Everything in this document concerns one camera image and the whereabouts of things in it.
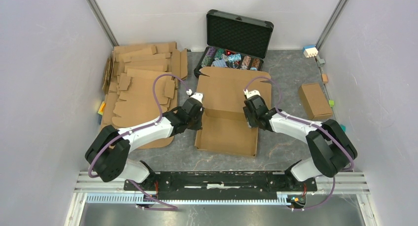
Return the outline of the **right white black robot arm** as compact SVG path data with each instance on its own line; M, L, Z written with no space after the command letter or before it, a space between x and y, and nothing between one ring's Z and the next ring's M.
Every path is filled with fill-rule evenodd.
M287 169L284 182L288 189L298 190L310 178L332 178L353 168L357 150L337 121L310 121L278 108L269 109L259 94L246 94L243 110L251 128L284 134L307 144L311 156Z

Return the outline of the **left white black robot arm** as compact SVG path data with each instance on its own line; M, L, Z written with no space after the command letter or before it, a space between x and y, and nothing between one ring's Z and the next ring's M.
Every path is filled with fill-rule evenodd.
M122 129L111 125L104 127L85 153L85 159L90 164L89 172L95 171L95 176L103 182L123 178L136 182L142 190L151 189L155 177L143 162L131 161L128 155L139 147L181 134L186 129L200 130L203 98L202 93L196 92L181 107L137 126Z

